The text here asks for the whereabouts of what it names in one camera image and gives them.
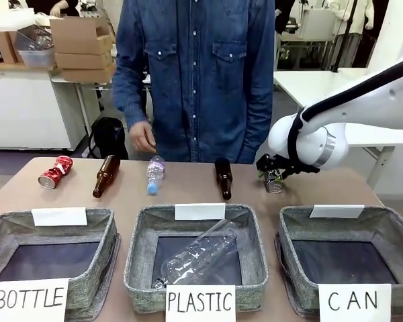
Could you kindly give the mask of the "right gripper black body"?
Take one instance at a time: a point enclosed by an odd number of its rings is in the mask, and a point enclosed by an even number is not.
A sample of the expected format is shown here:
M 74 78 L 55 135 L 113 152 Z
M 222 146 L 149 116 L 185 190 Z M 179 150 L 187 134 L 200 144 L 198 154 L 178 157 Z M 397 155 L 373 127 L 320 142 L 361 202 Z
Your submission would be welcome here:
M 301 173 L 298 167 L 295 167 L 290 160 L 278 154 L 271 156 L 263 154 L 257 161 L 256 167 L 258 171 L 265 171 L 267 174 L 273 173 L 276 177 L 281 177 L 281 173 L 289 168 L 291 175 Z

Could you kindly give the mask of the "person's right hand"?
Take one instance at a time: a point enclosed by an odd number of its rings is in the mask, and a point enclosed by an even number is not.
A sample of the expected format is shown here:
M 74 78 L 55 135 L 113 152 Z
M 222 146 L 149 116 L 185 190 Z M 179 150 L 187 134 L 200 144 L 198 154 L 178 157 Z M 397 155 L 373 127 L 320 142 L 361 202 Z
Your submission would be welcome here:
M 139 121 L 130 127 L 130 140 L 135 150 L 139 152 L 156 152 L 156 142 L 152 127 L 147 121 Z

